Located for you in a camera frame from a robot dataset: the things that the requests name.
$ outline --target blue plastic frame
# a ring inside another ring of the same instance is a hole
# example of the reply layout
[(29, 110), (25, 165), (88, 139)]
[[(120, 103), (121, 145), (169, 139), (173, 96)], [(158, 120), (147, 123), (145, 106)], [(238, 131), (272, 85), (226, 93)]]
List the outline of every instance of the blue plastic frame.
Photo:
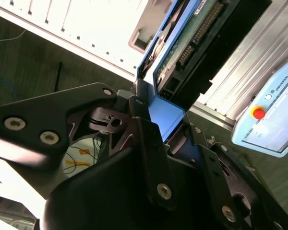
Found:
[[(154, 48), (154, 45), (156, 44), (158, 40), (160, 32), (166, 27), (171, 15), (173, 14), (173, 10), (177, 3), (178, 1), (176, 0), (172, 4), (167, 16), (165, 17), (163, 23), (160, 26), (160, 29), (155, 35), (148, 51), (146, 52), (144, 56), (143, 61), (141, 62), (138, 68), (137, 77), (140, 76), (141, 67), (145, 63), (145, 60), (149, 58), (150, 53), (152, 52), (152, 49)], [(165, 60), (165, 58), (171, 51), (179, 35), (183, 31), (183, 28), (186, 26), (189, 19), (192, 17), (199, 3), (200, 3), (200, 0), (189, 1), (186, 9), (182, 13), (180, 19), (178, 20), (176, 26), (174, 27), (172, 33), (170, 34), (167, 42), (165, 43), (162, 51), (160, 52), (159, 56), (155, 60), (154, 64), (152, 65), (151, 70), (149, 71), (149, 73), (152, 73), (152, 74), (147, 74), (144, 78), (144, 80), (149, 83), (149, 86), (148, 86), (149, 114), (150, 114), (152, 122), (158, 124), (163, 141), (165, 141), (169, 137), (172, 131), (181, 122), (181, 120), (186, 115), (186, 112), (182, 108), (176, 106), (175, 104), (171, 103), (168, 100), (165, 100), (164, 98), (158, 95), (157, 86), (156, 86), (157, 71), (159, 70), (163, 61)]]
[[(244, 142), (243, 139), (246, 136), (246, 134), (249, 132), (249, 130), (252, 128), (252, 126), (257, 122), (257, 119), (252, 117), (251, 111), (255, 106), (262, 106), (264, 109), (268, 108), (268, 106), (271, 104), (273, 100), (276, 99), (278, 93), (270, 93), (272, 89), (276, 89), (279, 87), (280, 82), (283, 82), (283, 84), (278, 88), (279, 91), (281, 91), (283, 88), (286, 87), (288, 83), (288, 78), (285, 79), (285, 77), (288, 75), (288, 62), (284, 64), (279, 70), (277, 70), (272, 77), (269, 79), (269, 81), (266, 83), (266, 85), (262, 88), (262, 90), (258, 93), (252, 104), (248, 107), (248, 109), (245, 111), (241, 119), (236, 124), (236, 127), (234, 129), (234, 132), (232, 134), (232, 142), (234, 144), (256, 150), (258, 152), (262, 152), (265, 154), (269, 154), (275, 157), (284, 157), (288, 153), (288, 146), (281, 152), (268, 150), (265, 148), (262, 148), (260, 146), (252, 145), (250, 143)], [(265, 100), (264, 97), (270, 94), (272, 98), (270, 100)]]

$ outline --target white panel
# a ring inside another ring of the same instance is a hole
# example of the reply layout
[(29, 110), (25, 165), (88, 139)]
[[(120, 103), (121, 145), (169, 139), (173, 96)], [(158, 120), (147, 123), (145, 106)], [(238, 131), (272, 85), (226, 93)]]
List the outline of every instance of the white panel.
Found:
[(47, 15), (48, 25), (54, 31), (60, 31), (63, 28), (71, 0), (52, 0), (50, 3)]
[(13, 0), (14, 7), (22, 10), (25, 13), (29, 12), (31, 0)]
[(32, 0), (31, 13), (33, 21), (44, 23), (47, 18), (49, 5), (50, 0)]
[(16, 1), (0, 0), (0, 16), (134, 81), (143, 54), (128, 41), (148, 0), (32, 0), (32, 15)]

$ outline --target cable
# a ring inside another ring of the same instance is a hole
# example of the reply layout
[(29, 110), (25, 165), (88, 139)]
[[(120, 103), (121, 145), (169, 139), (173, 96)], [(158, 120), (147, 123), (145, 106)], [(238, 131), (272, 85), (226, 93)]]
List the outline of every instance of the cable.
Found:
[(74, 166), (74, 169), (71, 171), (71, 172), (69, 172), (68, 174), (70, 174), (70, 173), (73, 173), (75, 170), (76, 170), (76, 168), (77, 168), (77, 162), (75, 161), (75, 159), (69, 154), (69, 153), (66, 153), (71, 159), (72, 159), (72, 161), (73, 161), (73, 166)]
[(17, 38), (20, 38), (22, 35), (24, 35), (24, 33), (26, 32), (26, 30), (24, 30), (20, 35), (18, 35), (17, 37), (13, 37), (13, 38), (6, 38), (6, 39), (0, 39), (0, 42), (6, 42), (6, 41), (12, 41), (15, 40)]
[(78, 147), (75, 147), (75, 146), (69, 146), (69, 148), (74, 148), (74, 149), (81, 150), (81, 151), (87, 153), (88, 155), (90, 155), (91, 157), (93, 157), (95, 160), (97, 160), (94, 156), (92, 156), (89, 152), (85, 151), (84, 149), (81, 149), (81, 148), (78, 148)]
[(204, 138), (205, 138), (205, 141), (206, 141), (206, 146), (207, 146), (207, 148), (209, 148), (208, 141), (207, 141), (207, 138), (206, 138), (206, 135), (205, 135), (204, 132), (203, 132), (203, 135), (204, 135)]
[(67, 170), (67, 169), (70, 169), (70, 168), (72, 168), (72, 167), (77, 168), (78, 166), (87, 166), (87, 167), (90, 167), (90, 165), (88, 165), (88, 164), (76, 164), (76, 165), (67, 167), (67, 168), (65, 168), (65, 169), (63, 169), (63, 170)]
[(0, 81), (4, 82), (5, 84), (7, 84), (9, 86), (9, 88), (12, 90), (12, 92), (14, 94), (15, 100), (17, 100), (17, 94), (16, 94), (14, 87), (7, 80), (5, 80), (2, 77), (0, 77)]

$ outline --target black plastic bracket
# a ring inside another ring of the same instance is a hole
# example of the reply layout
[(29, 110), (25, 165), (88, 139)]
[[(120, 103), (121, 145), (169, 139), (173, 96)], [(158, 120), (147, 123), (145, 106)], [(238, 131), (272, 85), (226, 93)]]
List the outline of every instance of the black plastic bracket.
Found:
[(226, 229), (240, 229), (240, 213), (231, 197), (218, 156), (208, 148), (199, 148), (194, 164), (204, 176), (216, 220)]
[[(143, 166), (149, 200), (167, 210), (174, 210), (177, 192), (159, 127), (150, 121), (148, 107), (138, 97), (129, 98), (129, 113), (128, 126), (110, 150), (110, 155), (133, 147)], [(160, 184), (166, 185), (164, 191), (160, 191)]]
[(81, 137), (80, 128), (88, 128), (87, 113), (111, 107), (116, 100), (111, 88), (94, 83), (0, 106), (0, 158), (57, 169), (67, 148)]
[(231, 149), (223, 143), (211, 147), (226, 167), (226, 181), (236, 206), (245, 206), (242, 216), (256, 230), (288, 229), (288, 214), (264, 189)]

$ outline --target black cable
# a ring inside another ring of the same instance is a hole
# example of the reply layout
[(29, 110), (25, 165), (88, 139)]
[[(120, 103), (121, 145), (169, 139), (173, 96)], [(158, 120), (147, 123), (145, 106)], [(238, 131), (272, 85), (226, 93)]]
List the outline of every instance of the black cable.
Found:
[(92, 139), (92, 142), (93, 142), (94, 158), (96, 159), (95, 162), (94, 162), (94, 164), (95, 164), (96, 161), (97, 161), (97, 158), (96, 158), (97, 148), (96, 148), (96, 144), (95, 144), (95, 138)]
[(76, 165), (67, 167), (66, 169), (63, 169), (63, 170), (67, 170), (67, 169), (70, 169), (70, 168), (72, 168), (72, 167), (77, 168), (77, 166), (87, 166), (87, 167), (90, 167), (90, 165), (88, 165), (88, 164), (76, 164)]
[(78, 148), (78, 147), (75, 147), (75, 146), (69, 146), (69, 148), (74, 148), (74, 149), (81, 150), (81, 151), (87, 153), (88, 155), (90, 155), (91, 157), (93, 157), (95, 160), (97, 160), (94, 156), (92, 156), (88, 151), (85, 151), (84, 149), (81, 149), (81, 148)]
[(53, 92), (58, 92), (59, 91), (59, 82), (60, 82), (60, 75), (61, 75), (61, 71), (62, 71), (62, 65), (63, 65), (63, 63), (60, 62), (59, 63), (59, 68), (58, 68), (58, 72), (57, 72), (57, 77), (56, 77), (56, 83), (54, 85)]
[(73, 173), (75, 170), (76, 170), (76, 168), (77, 168), (77, 162), (75, 161), (75, 159), (69, 154), (69, 153), (66, 153), (71, 159), (72, 159), (72, 161), (73, 161), (73, 166), (74, 166), (74, 169), (71, 171), (71, 172), (69, 172), (69, 173), (67, 173), (67, 174), (70, 174), (70, 173)]

